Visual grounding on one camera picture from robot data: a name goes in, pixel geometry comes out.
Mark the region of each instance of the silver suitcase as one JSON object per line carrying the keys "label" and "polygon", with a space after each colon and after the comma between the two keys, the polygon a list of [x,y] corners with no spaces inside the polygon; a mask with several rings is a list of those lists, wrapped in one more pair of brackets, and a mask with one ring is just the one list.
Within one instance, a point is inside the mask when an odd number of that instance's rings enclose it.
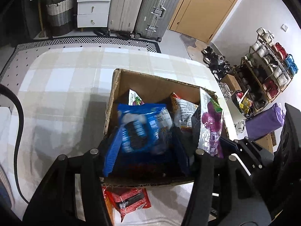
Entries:
{"label": "silver suitcase", "polygon": [[108,29],[132,33],[142,0],[111,0]]}
{"label": "silver suitcase", "polygon": [[135,38],[161,41],[179,0],[142,0],[135,25]]}

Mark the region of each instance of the light switch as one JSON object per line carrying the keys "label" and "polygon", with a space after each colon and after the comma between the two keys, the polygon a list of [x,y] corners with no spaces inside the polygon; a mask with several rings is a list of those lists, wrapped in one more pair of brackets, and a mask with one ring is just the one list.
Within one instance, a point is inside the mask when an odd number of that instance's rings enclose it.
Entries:
{"label": "light switch", "polygon": [[288,29],[288,27],[285,24],[283,24],[282,27],[281,27],[281,29],[283,29],[286,32],[287,29]]}

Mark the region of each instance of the cardboard box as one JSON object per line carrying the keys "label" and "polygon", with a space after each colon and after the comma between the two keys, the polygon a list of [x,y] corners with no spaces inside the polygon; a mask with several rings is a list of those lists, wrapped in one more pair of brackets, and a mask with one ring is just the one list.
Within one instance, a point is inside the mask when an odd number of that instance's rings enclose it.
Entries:
{"label": "cardboard box", "polygon": [[226,83],[229,87],[229,89],[234,93],[236,90],[241,90],[237,80],[234,76],[227,74],[221,82]]}
{"label": "cardboard box", "polygon": [[[116,69],[112,79],[112,90],[109,97],[109,103],[106,110],[106,120],[104,134],[110,136],[113,129],[118,126],[117,106],[118,104],[128,104],[128,91],[132,89],[137,92],[144,103],[164,103],[169,111],[172,111],[171,93],[175,92],[182,99],[195,104],[200,103],[200,87],[191,84],[179,82],[176,80],[166,79],[159,76],[153,76],[125,69]],[[217,96],[214,92],[204,89],[214,100]],[[224,126],[223,135],[227,135]],[[143,177],[141,174],[118,174],[113,172],[104,179],[104,184],[109,186],[124,187],[147,187],[147,186],[171,186],[179,185],[194,180],[193,177],[184,176],[180,170],[176,171],[171,177]]]}
{"label": "cardboard box", "polygon": [[255,142],[273,154],[273,142],[272,142],[272,136],[270,133],[268,135],[262,137],[261,139],[256,140]]}

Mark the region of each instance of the door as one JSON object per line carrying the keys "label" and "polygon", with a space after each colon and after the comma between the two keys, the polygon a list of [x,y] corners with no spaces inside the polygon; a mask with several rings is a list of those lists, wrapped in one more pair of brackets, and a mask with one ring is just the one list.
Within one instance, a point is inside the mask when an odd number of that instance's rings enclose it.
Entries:
{"label": "door", "polygon": [[235,0],[183,0],[170,27],[208,42]]}

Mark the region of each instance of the table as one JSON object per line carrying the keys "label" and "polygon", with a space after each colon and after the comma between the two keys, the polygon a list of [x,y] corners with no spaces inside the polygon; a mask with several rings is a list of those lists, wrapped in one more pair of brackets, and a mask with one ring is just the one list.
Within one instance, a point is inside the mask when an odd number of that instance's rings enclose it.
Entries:
{"label": "table", "polygon": [[[51,49],[32,63],[18,93],[24,110],[18,175],[21,191],[27,200],[30,200],[58,155],[82,155],[98,146],[103,138],[105,110],[111,91],[112,74],[116,68],[175,79],[215,91],[225,113],[229,137],[232,140],[237,138],[223,94],[210,70],[199,62],[161,53],[120,48]],[[14,108],[7,144],[8,178],[16,201],[13,210],[22,218],[27,205],[18,194],[13,175],[17,130],[18,115]],[[150,217],[151,211],[155,215],[160,212],[161,220],[169,218],[173,224],[180,224],[183,215],[176,212],[179,212],[179,208],[182,212],[185,211],[192,184],[159,190],[152,188],[152,209],[139,210],[138,213],[145,213],[145,217]],[[165,195],[163,201],[157,201],[158,194]],[[170,210],[160,210],[160,205]],[[141,222],[144,221],[141,216],[137,217]],[[132,220],[129,224],[133,223],[132,217],[127,215],[123,225],[126,225],[127,220]]]}

